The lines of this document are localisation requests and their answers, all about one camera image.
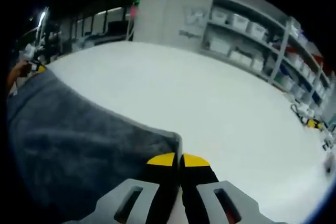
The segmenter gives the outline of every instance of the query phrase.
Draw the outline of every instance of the gray towel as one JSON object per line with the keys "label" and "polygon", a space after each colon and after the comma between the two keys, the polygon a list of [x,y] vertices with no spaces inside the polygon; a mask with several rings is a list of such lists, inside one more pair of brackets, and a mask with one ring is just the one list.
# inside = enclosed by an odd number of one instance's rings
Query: gray towel
{"label": "gray towel", "polygon": [[7,125],[31,196],[43,207],[53,206],[61,221],[84,218],[100,197],[136,177],[153,156],[176,152],[180,142],[175,133],[87,101],[50,70],[8,98]]}

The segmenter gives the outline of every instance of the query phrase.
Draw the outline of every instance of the hand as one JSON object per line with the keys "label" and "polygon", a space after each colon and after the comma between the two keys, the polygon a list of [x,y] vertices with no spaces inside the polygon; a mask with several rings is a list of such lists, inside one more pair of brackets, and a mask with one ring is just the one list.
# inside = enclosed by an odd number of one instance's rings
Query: hand
{"label": "hand", "polygon": [[25,77],[31,69],[32,67],[27,60],[21,60],[13,67],[12,72],[16,77]]}

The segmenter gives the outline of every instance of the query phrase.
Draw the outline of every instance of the person's arm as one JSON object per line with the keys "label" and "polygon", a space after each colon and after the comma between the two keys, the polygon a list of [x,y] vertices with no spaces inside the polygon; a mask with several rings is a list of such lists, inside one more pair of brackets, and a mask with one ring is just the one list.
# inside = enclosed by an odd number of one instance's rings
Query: person's arm
{"label": "person's arm", "polygon": [[16,81],[16,79],[20,76],[23,76],[23,75],[27,74],[26,73],[27,72],[27,65],[28,65],[28,61],[21,60],[9,72],[9,74],[7,76],[7,95],[9,94],[10,90],[12,89],[12,86],[14,85],[14,82]]}

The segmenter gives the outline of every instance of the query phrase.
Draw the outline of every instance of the white table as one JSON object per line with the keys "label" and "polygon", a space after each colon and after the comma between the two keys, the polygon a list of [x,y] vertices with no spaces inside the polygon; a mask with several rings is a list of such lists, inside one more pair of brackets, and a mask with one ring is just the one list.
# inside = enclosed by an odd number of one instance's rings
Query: white table
{"label": "white table", "polygon": [[[94,103],[177,132],[183,151],[208,160],[273,221],[299,223],[330,187],[317,130],[303,127],[283,94],[233,66],[192,52],[114,42],[49,65]],[[169,223],[187,223],[179,197]]]}

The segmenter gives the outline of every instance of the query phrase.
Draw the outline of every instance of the shelving unit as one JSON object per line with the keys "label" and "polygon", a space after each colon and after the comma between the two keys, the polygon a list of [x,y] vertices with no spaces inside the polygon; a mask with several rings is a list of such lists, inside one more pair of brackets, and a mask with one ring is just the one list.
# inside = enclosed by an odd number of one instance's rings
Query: shelving unit
{"label": "shelving unit", "polygon": [[[326,103],[326,101],[323,100],[324,98],[321,97],[317,92],[319,80],[321,81],[323,87],[325,88],[326,90],[325,92],[328,92],[334,88],[336,84],[336,76],[334,73],[332,73],[331,80],[329,80],[329,78],[322,70],[323,65],[319,65],[314,59],[313,55],[307,50],[307,48],[304,45],[302,45],[300,41],[291,34],[290,31],[293,25],[293,18],[288,17],[287,20],[283,20],[283,22],[280,22],[270,17],[269,15],[255,9],[254,7],[239,2],[237,0],[212,0],[209,13],[211,13],[214,6],[227,10],[227,14],[229,15],[232,13],[237,13],[239,15],[248,18],[252,22],[261,24],[262,26],[268,29],[269,36],[267,40],[260,40],[253,37],[246,31],[236,29],[235,27],[227,23],[220,24],[209,18],[207,20],[206,27],[204,30],[200,53],[215,58],[217,60],[223,61],[225,63],[228,63],[230,65],[233,65],[244,71],[247,71],[253,74],[254,76],[259,77],[260,79],[267,81],[269,84],[272,84],[273,86],[279,88],[282,91],[286,91],[286,89],[282,87],[281,84],[275,81],[275,77],[277,73],[280,71],[280,66],[284,66],[286,69],[289,70],[289,72],[294,73],[296,75],[295,79],[298,80],[296,81],[296,84],[305,87],[306,93],[304,95],[303,100],[306,103],[310,105],[314,100],[313,97],[316,97],[316,95],[320,99],[319,102],[314,101],[316,104],[321,105],[323,103]],[[258,72],[251,67],[240,64],[237,61],[233,61],[232,59],[230,59],[228,55],[224,55],[219,52],[209,50],[208,46],[209,41],[207,41],[207,33],[211,30],[218,30],[218,29],[221,29],[224,33],[231,33],[234,34],[232,36],[240,36],[241,38],[250,41],[251,47],[253,47],[254,44],[257,45],[257,47],[262,48],[263,51],[261,53],[264,59],[268,57],[275,57],[276,62],[273,69],[271,70],[271,74],[267,75],[263,72]],[[279,49],[273,46],[273,44],[275,44],[274,38],[276,36],[277,38],[281,39],[281,45]],[[311,70],[315,73],[316,78],[314,79],[313,82],[310,82],[308,77],[306,77],[302,73],[302,71],[298,69],[291,62],[290,59],[285,57],[286,48],[288,47],[289,44],[291,44],[294,48],[297,49],[298,54],[301,56],[303,61],[306,62],[307,65],[311,68]]]}

